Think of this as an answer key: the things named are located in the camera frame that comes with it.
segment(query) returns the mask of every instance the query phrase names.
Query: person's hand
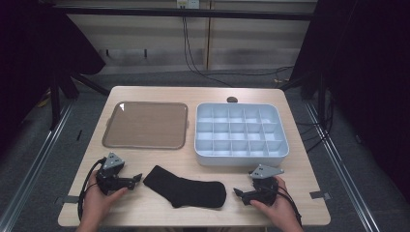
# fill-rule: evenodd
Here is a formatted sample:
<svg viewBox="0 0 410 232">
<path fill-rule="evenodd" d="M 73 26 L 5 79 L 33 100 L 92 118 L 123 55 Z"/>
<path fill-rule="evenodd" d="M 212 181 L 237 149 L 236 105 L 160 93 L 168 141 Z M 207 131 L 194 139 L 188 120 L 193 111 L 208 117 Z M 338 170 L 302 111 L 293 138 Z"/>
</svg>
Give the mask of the person's hand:
<svg viewBox="0 0 410 232">
<path fill-rule="evenodd" d="M 276 177 L 276 179 L 278 180 L 278 185 L 286 189 L 285 182 L 281 179 L 281 177 Z M 287 193 L 281 188 L 279 188 L 278 191 L 287 195 Z M 295 211 L 283 196 L 277 194 L 277 199 L 272 206 L 267 206 L 257 200 L 251 200 L 250 204 L 264 213 L 271 220 L 272 224 L 282 231 L 303 231 L 301 225 L 296 219 Z"/>
<path fill-rule="evenodd" d="M 115 201 L 120 199 L 127 191 L 121 188 L 111 195 L 104 195 L 97 185 L 97 171 L 94 171 L 88 180 L 87 192 L 84 198 L 81 223 L 76 231 L 97 231 L 99 224 L 108 215 L 109 209 Z"/>
</svg>

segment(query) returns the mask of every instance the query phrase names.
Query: compartment tray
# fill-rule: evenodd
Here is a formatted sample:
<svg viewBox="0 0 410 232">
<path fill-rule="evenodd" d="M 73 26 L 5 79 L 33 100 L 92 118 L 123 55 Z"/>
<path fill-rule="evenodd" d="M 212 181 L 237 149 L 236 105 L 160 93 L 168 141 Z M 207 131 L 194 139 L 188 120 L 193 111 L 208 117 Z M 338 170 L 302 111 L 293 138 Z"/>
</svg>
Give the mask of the compartment tray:
<svg viewBox="0 0 410 232">
<path fill-rule="evenodd" d="M 200 104 L 194 147 L 203 165 L 278 166 L 289 152 L 278 110 L 270 104 Z"/>
</svg>

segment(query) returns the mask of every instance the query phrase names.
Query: tabletop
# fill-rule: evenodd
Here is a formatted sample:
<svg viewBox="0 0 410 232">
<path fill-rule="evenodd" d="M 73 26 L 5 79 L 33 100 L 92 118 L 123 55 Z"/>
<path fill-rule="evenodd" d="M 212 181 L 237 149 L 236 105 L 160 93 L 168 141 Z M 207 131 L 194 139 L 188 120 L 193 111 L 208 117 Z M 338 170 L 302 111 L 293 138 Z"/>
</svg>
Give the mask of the tabletop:
<svg viewBox="0 0 410 232">
<path fill-rule="evenodd" d="M 142 179 L 159 165 L 176 176 L 196 181 L 219 181 L 225 185 L 226 201 L 221 208 L 173 208 L 162 196 L 139 183 L 111 208 L 103 224 L 135 227 L 227 227 L 271 226 L 271 222 L 251 206 L 245 206 L 233 189 L 251 191 L 249 171 L 255 166 L 205 166 L 195 156 L 195 113 L 204 102 L 226 102 L 235 97 L 239 103 L 268 103 L 278 109 L 289 145 L 289 154 L 279 168 L 280 177 L 302 215 L 303 225 L 326 225 L 330 215 L 323 198 L 312 199 L 311 192 L 319 191 L 286 97 L 281 90 L 248 88 L 203 87 L 139 87 L 117 86 L 111 90 L 90 144 L 78 168 L 69 195 L 79 195 L 92 165 L 109 152 L 125 161 L 119 176 L 130 178 L 139 173 Z M 181 102 L 188 107 L 186 142 L 181 149 L 107 148 L 103 135 L 107 122 L 118 102 Z M 58 218 L 62 226 L 77 226 L 79 220 L 75 204 L 65 204 Z"/>
</svg>

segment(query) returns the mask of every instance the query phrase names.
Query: metal rail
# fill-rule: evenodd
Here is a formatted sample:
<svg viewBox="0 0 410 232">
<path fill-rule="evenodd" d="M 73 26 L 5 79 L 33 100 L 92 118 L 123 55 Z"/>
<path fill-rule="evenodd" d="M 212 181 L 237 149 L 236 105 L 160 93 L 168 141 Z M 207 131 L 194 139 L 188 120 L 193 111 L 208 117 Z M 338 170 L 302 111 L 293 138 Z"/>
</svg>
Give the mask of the metal rail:
<svg viewBox="0 0 410 232">
<path fill-rule="evenodd" d="M 145 15 L 145 16 L 181 16 L 181 17 L 220 17 L 310 21 L 318 15 L 310 13 L 270 13 L 242 12 L 198 9 L 168 9 L 168 8 L 114 8 L 89 6 L 52 7 L 53 11 L 70 15 Z"/>
<path fill-rule="evenodd" d="M 18 187 L 18 190 L 15 193 L 12 201 L 7 206 L 5 213 L 0 219 L 1 232 L 12 231 L 13 227 L 15 226 L 15 222 L 17 221 L 17 218 L 20 215 L 24 204 L 26 203 L 34 185 L 36 184 L 37 179 L 39 178 L 44 168 L 45 162 L 47 161 L 55 142 L 60 136 L 61 130 L 65 126 L 67 119 L 70 116 L 73 103 L 74 101 L 69 101 L 68 104 L 63 108 L 61 112 L 62 120 L 54 130 L 51 130 L 48 133 L 43 147 L 40 149 L 39 153 L 36 156 L 36 159 L 30 167 L 30 170 L 27 172 L 24 180 Z"/>
<path fill-rule="evenodd" d="M 347 191 L 347 194 L 350 197 L 350 200 L 356 209 L 356 212 L 365 227 L 365 230 L 368 232 L 377 231 L 379 232 L 380 229 L 377 226 L 376 220 L 371 213 L 370 208 L 368 207 L 367 203 L 364 201 L 362 195 L 360 194 L 359 190 L 357 189 L 352 177 L 350 176 L 349 171 L 347 170 L 346 166 L 344 165 L 343 159 L 341 158 L 340 154 L 337 151 L 335 144 L 332 141 L 330 136 L 326 136 L 327 132 L 322 129 L 319 125 L 319 120 L 317 119 L 318 115 L 314 105 L 311 102 L 306 104 L 307 112 L 310 116 L 312 122 L 316 125 L 316 130 L 320 135 L 320 138 L 323 139 L 323 145 L 328 152 L 329 158 L 331 159 L 341 182 L 343 183 L 344 188 Z"/>
</svg>

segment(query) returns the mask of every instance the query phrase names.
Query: sock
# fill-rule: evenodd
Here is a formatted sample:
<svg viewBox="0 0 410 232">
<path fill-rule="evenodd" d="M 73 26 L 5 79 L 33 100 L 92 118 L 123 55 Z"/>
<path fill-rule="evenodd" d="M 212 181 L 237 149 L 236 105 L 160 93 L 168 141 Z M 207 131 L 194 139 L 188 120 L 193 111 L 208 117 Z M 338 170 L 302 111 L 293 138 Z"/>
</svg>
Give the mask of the sock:
<svg viewBox="0 0 410 232">
<path fill-rule="evenodd" d="M 219 208 L 226 199 L 223 183 L 180 178 L 158 165 L 145 177 L 143 183 L 165 197 L 174 208 L 181 206 Z"/>
</svg>

